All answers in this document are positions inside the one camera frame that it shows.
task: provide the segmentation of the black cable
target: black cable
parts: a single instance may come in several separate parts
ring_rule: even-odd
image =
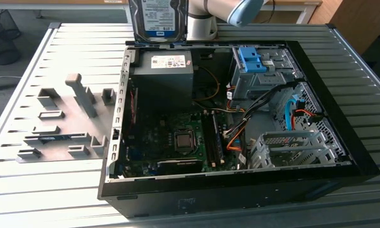
[[[271,16],[270,16],[270,18],[268,18],[267,20],[264,20],[264,21],[260,22],[260,23],[270,23],[271,20],[272,20],[272,17],[274,17],[274,15],[275,15],[275,10],[276,10],[276,1],[275,1],[275,0],[272,0],[272,1],[274,1],[274,4],[272,4],[274,8],[272,8]]]
[[[299,82],[288,82],[284,85],[278,85],[276,87],[274,87],[270,91],[267,91],[250,105],[250,107],[247,108],[243,116],[242,116],[242,121],[235,125],[235,127],[232,127],[227,132],[226,135],[230,135],[235,132],[235,130],[238,130],[242,126],[244,126],[244,124],[248,123],[251,117],[252,117],[252,113],[262,107],[264,106],[272,96],[275,95],[275,93],[286,88],[291,88],[295,87],[299,84]]]
[[[299,82],[288,82],[284,85],[275,86],[270,91],[267,91],[250,105],[247,108],[243,118],[251,114],[252,111],[258,110],[262,106],[264,106],[268,102],[275,93],[286,88],[295,87],[299,84]]]

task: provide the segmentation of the floor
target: floor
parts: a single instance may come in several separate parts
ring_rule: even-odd
[[[8,66],[0,66],[0,76],[23,76],[33,53],[39,47],[48,26],[52,22],[67,23],[125,23],[127,18],[121,10],[44,10],[44,18],[36,19],[32,10],[11,10],[12,17],[23,32],[15,40],[23,57]],[[363,55],[380,77],[380,38]],[[0,114],[12,96],[17,78],[0,78]]]

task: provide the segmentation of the wire bundle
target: wire bundle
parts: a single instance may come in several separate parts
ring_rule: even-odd
[[[274,87],[270,91],[267,91],[250,105],[250,107],[247,108],[247,110],[244,111],[243,115],[242,115],[242,120],[240,122],[226,132],[226,135],[231,135],[236,132],[235,136],[231,138],[230,143],[227,145],[227,149],[228,150],[238,150],[242,151],[242,148],[238,147],[232,147],[232,143],[235,141],[235,139],[239,137],[240,133],[244,131],[246,129],[246,125],[252,117],[254,112],[263,107],[271,100],[272,96],[276,94],[278,91],[280,91],[282,89],[290,88],[290,87],[295,87],[298,85],[298,82],[288,82],[284,85],[278,85],[276,87]]]

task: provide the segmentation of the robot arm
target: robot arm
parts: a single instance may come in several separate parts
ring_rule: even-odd
[[[215,17],[243,27],[258,15],[268,0],[189,0],[188,40],[213,39]]]

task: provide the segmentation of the slotted metal tabletop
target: slotted metal tabletop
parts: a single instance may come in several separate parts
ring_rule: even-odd
[[[219,36],[300,42],[380,167],[380,80],[338,31],[315,25],[220,25]],[[36,123],[37,89],[67,72],[80,72],[91,88],[117,86],[124,43],[132,39],[128,24],[63,24],[48,30],[0,118],[0,227],[380,227],[380,176],[314,202],[128,221],[97,200],[101,160],[15,161],[25,132],[8,131]]]

